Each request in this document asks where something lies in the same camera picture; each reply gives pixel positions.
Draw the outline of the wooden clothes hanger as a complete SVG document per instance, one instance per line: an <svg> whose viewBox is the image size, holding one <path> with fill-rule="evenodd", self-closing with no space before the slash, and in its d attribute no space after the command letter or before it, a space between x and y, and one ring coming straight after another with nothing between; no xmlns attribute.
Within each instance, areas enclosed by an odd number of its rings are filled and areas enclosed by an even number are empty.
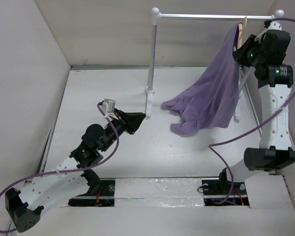
<svg viewBox="0 0 295 236"><path fill-rule="evenodd" d="M241 23L238 24L238 40L237 40L237 49L242 46L242 40L247 26L248 16L245 16Z"/></svg>

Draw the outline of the purple t shirt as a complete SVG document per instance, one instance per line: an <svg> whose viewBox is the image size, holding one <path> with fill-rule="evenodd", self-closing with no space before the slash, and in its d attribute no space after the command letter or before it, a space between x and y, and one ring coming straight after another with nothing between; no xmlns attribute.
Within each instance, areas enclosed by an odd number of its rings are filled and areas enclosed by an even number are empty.
<svg viewBox="0 0 295 236"><path fill-rule="evenodd" d="M229 30L222 46L199 79L162 103L161 108L180 116L170 130L180 136L194 135L206 128L227 128L239 100L239 68L233 52L238 48L242 23Z"/></svg>

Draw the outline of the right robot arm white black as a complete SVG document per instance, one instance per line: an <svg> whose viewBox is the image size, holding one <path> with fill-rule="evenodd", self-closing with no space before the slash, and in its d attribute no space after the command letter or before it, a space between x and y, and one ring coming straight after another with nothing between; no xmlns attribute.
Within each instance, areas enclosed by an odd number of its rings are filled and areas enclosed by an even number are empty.
<svg viewBox="0 0 295 236"><path fill-rule="evenodd" d="M270 29L258 36L249 36L233 52L234 60L240 65L255 68L262 100L262 134L258 148L246 148L243 160L226 170L226 176L217 181L222 193L233 190L235 182L243 182L262 171L280 170L295 162L286 104L294 83L293 69L283 63L290 40L288 32Z"/></svg>

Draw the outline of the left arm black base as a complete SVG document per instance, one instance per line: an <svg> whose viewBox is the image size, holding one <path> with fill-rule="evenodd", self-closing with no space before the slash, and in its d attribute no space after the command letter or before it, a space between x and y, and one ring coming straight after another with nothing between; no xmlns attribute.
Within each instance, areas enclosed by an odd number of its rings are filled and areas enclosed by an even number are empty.
<svg viewBox="0 0 295 236"><path fill-rule="evenodd" d="M94 189L89 188L85 194L68 200L71 207L114 207L115 206L115 178L102 178Z"/></svg>

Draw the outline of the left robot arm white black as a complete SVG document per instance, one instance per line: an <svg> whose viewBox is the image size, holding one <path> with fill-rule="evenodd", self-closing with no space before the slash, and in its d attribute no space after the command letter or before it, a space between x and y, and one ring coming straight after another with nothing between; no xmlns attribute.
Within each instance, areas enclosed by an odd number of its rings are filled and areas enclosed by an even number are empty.
<svg viewBox="0 0 295 236"><path fill-rule="evenodd" d="M99 191L101 179L91 166L103 159L101 153L122 133L133 135L146 117L144 113L125 113L118 109L114 115L105 127L92 124L86 129L80 145L54 169L56 174L33 177L23 188L12 187L6 191L5 207L17 232L28 231L46 212L64 201Z"/></svg>

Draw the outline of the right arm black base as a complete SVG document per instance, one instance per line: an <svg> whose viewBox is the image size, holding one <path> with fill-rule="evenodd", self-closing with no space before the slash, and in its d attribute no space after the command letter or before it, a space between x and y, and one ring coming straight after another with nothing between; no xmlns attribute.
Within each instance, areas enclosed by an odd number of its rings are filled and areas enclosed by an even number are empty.
<svg viewBox="0 0 295 236"><path fill-rule="evenodd" d="M231 182L227 180L226 170L224 168L218 177L201 179L201 185L197 188L197 191L203 194L205 206L249 206L244 182L234 182L232 192L227 197L231 189Z"/></svg>

